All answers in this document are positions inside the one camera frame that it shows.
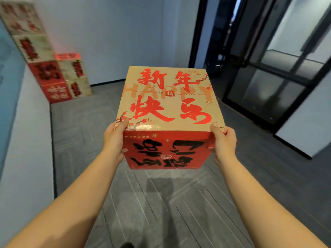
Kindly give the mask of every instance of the box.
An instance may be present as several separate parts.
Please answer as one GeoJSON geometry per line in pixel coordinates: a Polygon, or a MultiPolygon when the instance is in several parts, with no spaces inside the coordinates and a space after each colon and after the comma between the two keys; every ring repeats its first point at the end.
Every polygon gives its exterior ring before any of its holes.
{"type": "Polygon", "coordinates": [[[0,1],[0,16],[11,35],[44,33],[33,3],[0,1]]]}
{"type": "Polygon", "coordinates": [[[129,118],[124,154],[132,169],[197,169],[209,157],[210,125],[226,133],[204,69],[130,66],[116,125],[129,118]]]}
{"type": "Polygon", "coordinates": [[[92,89],[87,78],[66,82],[73,98],[92,95],[92,89]]]}
{"type": "Polygon", "coordinates": [[[44,85],[41,89],[51,104],[72,99],[66,82],[44,85]]]}
{"type": "Polygon", "coordinates": [[[55,60],[52,47],[44,34],[13,36],[13,38],[27,63],[55,60]]]}
{"type": "Polygon", "coordinates": [[[56,54],[55,57],[66,81],[86,78],[80,54],[64,53],[56,54]]]}
{"type": "Polygon", "coordinates": [[[28,63],[28,66],[40,86],[65,82],[57,61],[28,63]]]}

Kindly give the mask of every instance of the person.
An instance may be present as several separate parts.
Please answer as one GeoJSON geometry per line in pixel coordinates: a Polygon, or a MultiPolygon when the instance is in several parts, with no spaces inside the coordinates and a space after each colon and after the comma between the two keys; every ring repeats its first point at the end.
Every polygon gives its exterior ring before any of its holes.
{"type": "MultiPolygon", "coordinates": [[[[101,153],[6,248],[84,247],[123,158],[123,131],[128,120],[109,125],[101,153]]],[[[235,155],[236,135],[216,127],[217,164],[256,248],[326,247],[310,230],[280,205],[246,170],[235,155]]]]}

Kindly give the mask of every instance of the circular emblem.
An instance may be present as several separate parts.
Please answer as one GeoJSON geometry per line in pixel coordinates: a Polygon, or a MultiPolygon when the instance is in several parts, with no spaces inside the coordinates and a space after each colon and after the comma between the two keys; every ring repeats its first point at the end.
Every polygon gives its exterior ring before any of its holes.
{"type": "Polygon", "coordinates": [[[172,158],[172,155],[169,155],[169,154],[162,155],[161,158],[163,158],[163,159],[169,159],[169,158],[172,158]]]}

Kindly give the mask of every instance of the black baseboard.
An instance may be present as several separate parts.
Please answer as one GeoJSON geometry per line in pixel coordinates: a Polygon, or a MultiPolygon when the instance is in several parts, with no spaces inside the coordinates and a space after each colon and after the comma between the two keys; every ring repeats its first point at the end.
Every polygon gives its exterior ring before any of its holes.
{"type": "Polygon", "coordinates": [[[125,81],[125,78],[124,79],[119,79],[119,80],[114,80],[114,81],[109,81],[109,82],[104,82],[104,83],[99,83],[99,84],[91,84],[91,87],[104,85],[104,84],[109,84],[109,83],[117,83],[117,82],[121,82],[121,81],[125,81]]]}
{"type": "Polygon", "coordinates": [[[295,146],[291,145],[290,143],[288,143],[287,141],[285,141],[284,139],[281,139],[280,137],[273,135],[274,138],[276,138],[278,141],[282,142],[284,145],[286,145],[287,147],[291,148],[292,150],[295,150],[297,153],[299,153],[300,155],[302,155],[303,157],[307,158],[307,159],[312,159],[311,156],[307,155],[306,153],[304,153],[302,150],[299,150],[298,148],[296,148],[295,146]]]}
{"type": "Polygon", "coordinates": [[[54,190],[54,199],[58,197],[58,186],[56,183],[56,168],[55,168],[55,156],[54,156],[54,142],[53,142],[53,120],[52,120],[52,111],[51,105],[49,105],[49,115],[51,119],[51,139],[52,139],[52,166],[53,166],[53,190],[54,190]]]}

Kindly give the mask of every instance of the black shoe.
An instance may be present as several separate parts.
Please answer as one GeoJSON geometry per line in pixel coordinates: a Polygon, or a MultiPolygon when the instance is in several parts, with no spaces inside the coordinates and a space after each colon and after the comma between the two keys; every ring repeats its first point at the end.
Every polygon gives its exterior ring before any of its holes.
{"type": "Polygon", "coordinates": [[[120,248],[134,248],[133,244],[130,242],[126,242],[120,248]]]}

